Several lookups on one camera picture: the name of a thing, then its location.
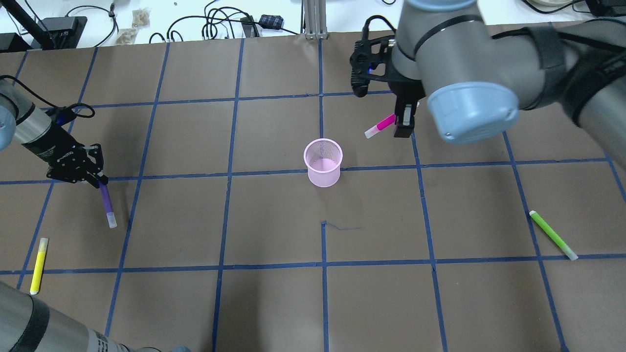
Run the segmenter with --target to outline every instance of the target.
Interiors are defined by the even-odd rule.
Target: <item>yellow marker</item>
[[[33,271],[33,281],[31,283],[31,294],[39,293],[41,286],[41,275],[43,275],[43,263],[46,260],[46,250],[48,249],[48,239],[41,238],[39,240],[39,251],[37,252],[37,260],[35,261],[35,270]]]

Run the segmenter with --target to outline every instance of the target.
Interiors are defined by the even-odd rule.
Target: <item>black strap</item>
[[[580,127],[578,119],[587,102],[602,88],[623,76],[626,76],[626,51],[589,70],[567,88],[563,99],[565,113]]]
[[[31,313],[28,324],[19,337],[18,342],[9,350],[9,352],[33,352],[39,346],[41,339],[48,328],[50,321],[50,308],[47,304],[43,303],[32,296],[29,296],[33,301],[33,312]]]
[[[539,52],[540,68],[545,77],[541,94],[533,103],[524,108],[524,110],[532,110],[553,103],[558,98],[560,93],[556,88],[567,74],[567,67],[563,43],[554,27],[525,27],[522,30],[527,31],[535,42]]]
[[[451,18],[451,19],[449,19],[447,21],[443,21],[442,23],[439,23],[435,27],[431,28],[431,30],[426,32],[426,34],[424,34],[422,36],[422,38],[420,38],[418,43],[415,44],[415,48],[413,49],[413,57],[415,57],[415,55],[418,53],[419,48],[428,39],[430,39],[430,37],[434,36],[435,34],[439,33],[440,31],[442,31],[442,30],[444,30],[444,29],[446,29],[448,27],[454,26],[455,24],[459,24],[459,23],[463,23],[463,22],[472,22],[472,21],[483,22],[483,18],[478,16],[478,15],[475,15],[475,14],[464,14],[462,16],[457,16],[457,17]]]

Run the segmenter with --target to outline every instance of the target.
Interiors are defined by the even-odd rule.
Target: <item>metal bracket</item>
[[[302,0],[307,39],[326,39],[326,0]]]

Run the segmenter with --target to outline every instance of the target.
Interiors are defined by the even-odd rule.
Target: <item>robotic arm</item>
[[[440,137],[455,144],[495,136],[515,124],[518,110],[558,101],[626,168],[626,18],[491,37],[476,0],[407,0],[394,35],[370,40],[374,18],[350,58],[352,89],[364,96],[370,80],[389,83],[395,137],[411,135],[427,95]],[[371,74],[381,63],[385,74]]]
[[[44,112],[6,78],[15,80],[11,76],[0,76],[0,150],[15,138],[48,163],[48,178],[73,184],[88,182],[96,189],[106,185],[108,177],[102,172],[104,160],[100,144],[86,147],[61,127],[77,116],[92,117],[93,109],[74,104]],[[79,106],[88,107],[91,116],[76,114],[73,108]]]

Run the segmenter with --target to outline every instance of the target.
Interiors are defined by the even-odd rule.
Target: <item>light blue joint cap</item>
[[[408,0],[408,3],[422,11],[446,13],[467,8],[476,0]]]
[[[15,134],[15,117],[4,106],[0,105],[0,150],[11,143]]]
[[[512,127],[520,101],[509,88],[490,82],[462,82],[436,90],[428,98],[443,140],[467,144],[493,137]]]

